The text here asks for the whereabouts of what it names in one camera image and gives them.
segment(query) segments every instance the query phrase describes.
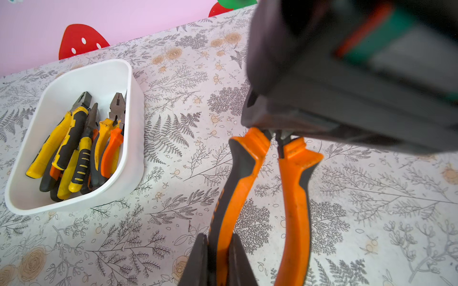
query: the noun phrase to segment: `floral tablecloth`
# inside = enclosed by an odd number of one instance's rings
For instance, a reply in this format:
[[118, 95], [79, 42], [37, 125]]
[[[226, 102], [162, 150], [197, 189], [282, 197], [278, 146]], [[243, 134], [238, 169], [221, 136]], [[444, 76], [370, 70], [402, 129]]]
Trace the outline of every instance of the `floral tablecloth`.
[[[63, 73], [125, 59], [145, 96], [145, 173], [109, 204], [17, 216], [0, 206], [0, 285], [174, 285], [243, 135], [246, 41], [255, 7], [3, 77], [5, 184], [44, 88]], [[412, 156], [306, 139], [325, 155], [309, 185], [306, 285], [458, 285], [458, 156]], [[267, 156], [235, 231], [259, 285], [273, 284], [285, 217], [277, 152]]]

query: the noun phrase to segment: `green stripe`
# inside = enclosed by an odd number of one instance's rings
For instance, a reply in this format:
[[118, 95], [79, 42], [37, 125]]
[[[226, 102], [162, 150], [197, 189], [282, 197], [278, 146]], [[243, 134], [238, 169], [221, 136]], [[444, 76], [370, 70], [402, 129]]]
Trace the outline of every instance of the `green stripe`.
[[414, 24], [415, 17], [401, 9], [396, 9], [384, 23], [372, 31], [343, 58], [356, 65], [365, 63], [374, 53], [403, 36]]
[[451, 92], [445, 97], [447, 101], [458, 102], [458, 92]]

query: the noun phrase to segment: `orange pliers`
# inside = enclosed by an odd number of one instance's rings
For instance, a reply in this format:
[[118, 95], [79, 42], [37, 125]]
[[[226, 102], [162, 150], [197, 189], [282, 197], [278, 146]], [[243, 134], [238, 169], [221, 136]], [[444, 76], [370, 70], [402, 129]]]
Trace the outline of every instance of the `orange pliers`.
[[[276, 286], [302, 286], [310, 260], [310, 219], [307, 185], [323, 155], [306, 149], [303, 137], [275, 131], [286, 216], [286, 242]], [[216, 203], [207, 237], [199, 234], [179, 286], [256, 286], [235, 223], [264, 163], [273, 132], [252, 127], [232, 137], [233, 166]]]
[[120, 145], [124, 141], [125, 100], [117, 92], [110, 104], [109, 118], [100, 121], [100, 130], [91, 150], [91, 182], [94, 188], [103, 185], [115, 172]]

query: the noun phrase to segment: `orange stripe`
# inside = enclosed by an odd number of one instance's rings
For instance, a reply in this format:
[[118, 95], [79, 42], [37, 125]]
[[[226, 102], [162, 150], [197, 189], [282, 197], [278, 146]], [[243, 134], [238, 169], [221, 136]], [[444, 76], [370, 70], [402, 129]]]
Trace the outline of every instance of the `orange stripe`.
[[337, 49], [336, 56], [344, 57], [349, 51], [357, 46], [367, 35], [377, 29], [394, 11], [394, 6], [390, 2], [381, 3], [369, 15], [366, 22], [359, 26], [353, 34], [345, 39], [343, 44]]

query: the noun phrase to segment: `yellow handle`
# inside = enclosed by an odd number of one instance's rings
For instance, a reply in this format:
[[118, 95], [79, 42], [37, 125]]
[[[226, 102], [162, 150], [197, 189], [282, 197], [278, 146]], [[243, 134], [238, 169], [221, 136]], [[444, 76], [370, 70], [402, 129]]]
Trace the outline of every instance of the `yellow handle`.
[[[66, 169], [66, 164], [69, 162], [70, 155], [78, 145], [81, 133], [84, 129], [84, 123], [86, 122], [86, 116], [89, 111], [84, 106], [79, 106], [73, 110], [71, 114], [70, 126], [67, 133], [62, 141], [56, 156], [54, 157], [53, 166], [61, 171]], [[60, 162], [60, 158], [63, 157], [64, 163]]]
[[67, 131], [70, 127], [71, 112], [67, 112], [62, 121], [54, 128], [53, 132], [48, 136], [45, 143], [38, 152], [35, 160], [30, 165], [26, 172], [28, 177], [38, 179], [44, 174], [44, 170], [51, 159], [51, 156], [59, 148], [61, 142], [65, 138]]
[[96, 170], [98, 170], [100, 165], [100, 159], [107, 145], [108, 138], [110, 138], [111, 130], [114, 128], [115, 127], [113, 126], [113, 121], [109, 118], [105, 119], [104, 121], [100, 121], [100, 130], [98, 132], [98, 139], [94, 150], [94, 162]]
[[80, 152], [78, 150], [74, 150], [71, 156], [70, 162], [68, 163], [67, 169], [64, 171], [64, 175], [62, 175], [62, 179], [60, 180], [59, 190], [57, 191], [57, 197], [61, 200], [66, 200], [70, 197], [70, 190], [68, 189], [71, 178], [73, 177], [73, 173], [76, 169], [76, 162], [78, 161], [78, 155]]
[[80, 145], [78, 147], [78, 161], [76, 163], [76, 168], [73, 173], [72, 181], [68, 186], [68, 189], [72, 193], [77, 193], [81, 190], [82, 182], [86, 176], [88, 167], [89, 167], [89, 154], [92, 147], [92, 139], [90, 137], [81, 138]]

